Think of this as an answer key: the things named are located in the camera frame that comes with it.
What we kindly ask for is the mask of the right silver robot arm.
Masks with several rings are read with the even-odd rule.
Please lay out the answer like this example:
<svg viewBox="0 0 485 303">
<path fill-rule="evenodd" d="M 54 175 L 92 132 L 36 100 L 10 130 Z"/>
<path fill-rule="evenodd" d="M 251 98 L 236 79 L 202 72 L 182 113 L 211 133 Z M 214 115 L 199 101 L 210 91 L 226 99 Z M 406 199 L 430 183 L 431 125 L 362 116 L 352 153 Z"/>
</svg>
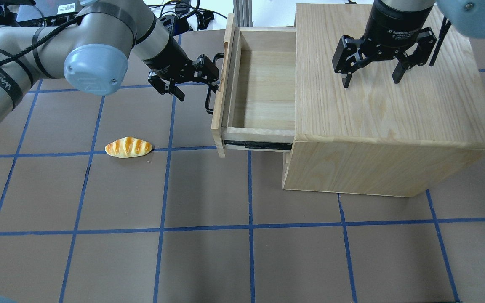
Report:
<svg viewBox="0 0 485 303">
<path fill-rule="evenodd" d="M 359 69 L 396 59 L 392 78 L 398 84 L 414 66 L 435 64 L 451 27 L 485 39 L 485 0 L 375 0 L 364 34 L 339 39 L 333 69 L 348 88 Z"/>
</svg>

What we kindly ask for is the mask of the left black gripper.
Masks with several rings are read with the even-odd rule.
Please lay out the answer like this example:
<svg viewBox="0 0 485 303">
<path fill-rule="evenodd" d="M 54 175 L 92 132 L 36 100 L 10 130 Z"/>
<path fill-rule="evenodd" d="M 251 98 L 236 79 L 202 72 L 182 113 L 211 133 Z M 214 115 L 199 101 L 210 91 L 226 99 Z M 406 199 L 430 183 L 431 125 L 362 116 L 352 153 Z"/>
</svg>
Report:
<svg viewBox="0 0 485 303">
<path fill-rule="evenodd" d="M 161 95 L 169 94 L 184 102 L 185 94 L 176 84 L 189 81 L 218 90 L 219 69 L 216 64 L 205 54 L 195 61 L 190 60 L 177 40 L 169 40 L 156 57 L 145 59 L 144 63 L 152 72 L 148 75 L 148 83 Z"/>
</svg>

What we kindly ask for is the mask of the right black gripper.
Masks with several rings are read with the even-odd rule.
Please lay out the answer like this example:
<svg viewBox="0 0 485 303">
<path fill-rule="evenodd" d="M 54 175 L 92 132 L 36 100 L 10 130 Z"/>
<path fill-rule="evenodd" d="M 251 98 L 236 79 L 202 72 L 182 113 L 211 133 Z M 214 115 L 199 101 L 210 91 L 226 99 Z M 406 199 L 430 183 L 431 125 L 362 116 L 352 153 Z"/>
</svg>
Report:
<svg viewBox="0 0 485 303">
<path fill-rule="evenodd" d="M 400 20 L 372 12 L 359 39 L 341 36 L 332 63 L 335 72 L 344 72 L 343 87 L 349 87 L 358 69 L 375 61 L 398 60 L 392 73 L 395 84 L 412 67 L 425 65 L 437 39 L 430 27 L 423 28 L 424 22 L 424 19 Z"/>
</svg>

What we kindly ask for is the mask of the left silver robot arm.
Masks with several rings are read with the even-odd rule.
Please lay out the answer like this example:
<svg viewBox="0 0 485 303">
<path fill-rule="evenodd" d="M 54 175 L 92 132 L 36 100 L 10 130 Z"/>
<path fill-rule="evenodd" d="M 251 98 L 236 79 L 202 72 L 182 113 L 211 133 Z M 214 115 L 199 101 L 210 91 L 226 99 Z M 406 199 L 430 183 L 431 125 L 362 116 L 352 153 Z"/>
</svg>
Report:
<svg viewBox="0 0 485 303">
<path fill-rule="evenodd" d="M 202 54 L 191 60 L 142 0 L 82 0 L 75 18 L 57 27 L 0 26 L 0 123 L 40 79 L 65 78 L 97 96 L 116 92 L 135 54 L 160 94 L 184 100 L 179 84 L 218 90 L 219 69 Z"/>
</svg>

